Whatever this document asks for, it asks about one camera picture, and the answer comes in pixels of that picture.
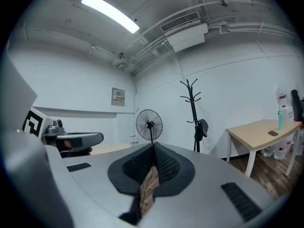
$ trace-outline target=ceiling light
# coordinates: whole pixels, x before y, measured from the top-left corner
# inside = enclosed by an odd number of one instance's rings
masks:
[[[82,0],[81,2],[114,19],[131,33],[134,33],[139,29],[138,25],[135,24],[131,19],[103,0]]]

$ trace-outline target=wooden table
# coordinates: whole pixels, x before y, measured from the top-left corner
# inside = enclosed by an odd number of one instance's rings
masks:
[[[227,128],[229,137],[233,136],[243,145],[250,150],[249,161],[246,168],[245,175],[250,176],[253,164],[256,158],[256,152],[273,145],[282,139],[297,132],[296,140],[294,144],[294,150],[288,164],[285,175],[288,176],[295,160],[295,154],[297,152],[299,144],[299,130],[301,122],[284,122],[283,130],[279,130],[279,123],[275,120],[260,120],[254,123],[249,123],[239,127]],[[277,136],[271,136],[268,132],[275,131]],[[227,162],[229,162],[231,153],[231,139],[229,139],[227,145]]]
[[[92,147],[91,155],[109,153],[109,152],[113,152],[113,151],[123,150],[123,149],[129,148],[129,147],[130,147],[130,145],[128,143],[126,143],[126,144],[100,143],[100,144]]]

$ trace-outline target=fan guard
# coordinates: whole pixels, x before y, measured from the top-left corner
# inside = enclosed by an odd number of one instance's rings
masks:
[[[162,120],[155,111],[143,110],[137,116],[136,129],[142,138],[153,141],[162,133]]]

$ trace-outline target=black phone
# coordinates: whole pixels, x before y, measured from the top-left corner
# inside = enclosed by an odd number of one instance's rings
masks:
[[[274,131],[270,131],[270,132],[268,132],[271,136],[277,136],[278,135],[278,133],[276,133],[276,132],[274,132]]]

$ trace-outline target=floor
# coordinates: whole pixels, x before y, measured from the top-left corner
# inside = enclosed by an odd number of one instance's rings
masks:
[[[277,199],[293,189],[293,186],[297,183],[302,172],[304,155],[296,156],[289,176],[285,176],[285,171],[290,157],[291,152],[287,153],[286,158],[281,161],[274,159],[273,156],[265,158],[263,155],[257,154],[250,177],[261,184],[275,199]],[[249,157],[244,157],[241,159],[231,160],[229,163],[241,172],[245,173],[248,159]],[[140,188],[143,216],[153,205],[152,192],[158,186],[158,173],[156,168],[152,167]]]

